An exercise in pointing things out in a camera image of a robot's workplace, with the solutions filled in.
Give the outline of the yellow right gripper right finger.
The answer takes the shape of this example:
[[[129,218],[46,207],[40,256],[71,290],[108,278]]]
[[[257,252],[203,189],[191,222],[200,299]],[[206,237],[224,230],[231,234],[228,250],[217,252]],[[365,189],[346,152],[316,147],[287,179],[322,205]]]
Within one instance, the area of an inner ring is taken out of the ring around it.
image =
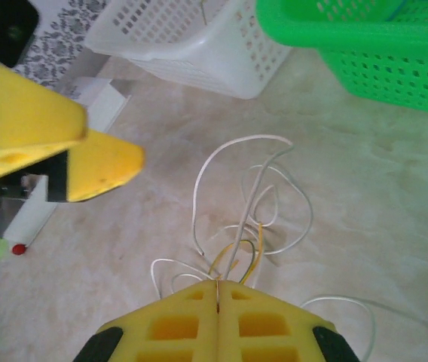
[[[358,361],[335,325],[232,281],[219,281],[219,361]]]

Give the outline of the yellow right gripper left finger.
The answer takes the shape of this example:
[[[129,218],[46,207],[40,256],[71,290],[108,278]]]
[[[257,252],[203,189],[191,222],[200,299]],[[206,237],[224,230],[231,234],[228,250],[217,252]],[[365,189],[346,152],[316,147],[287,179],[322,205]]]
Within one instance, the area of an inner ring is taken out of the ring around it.
[[[217,283],[199,282],[103,324],[75,361],[216,361]]]

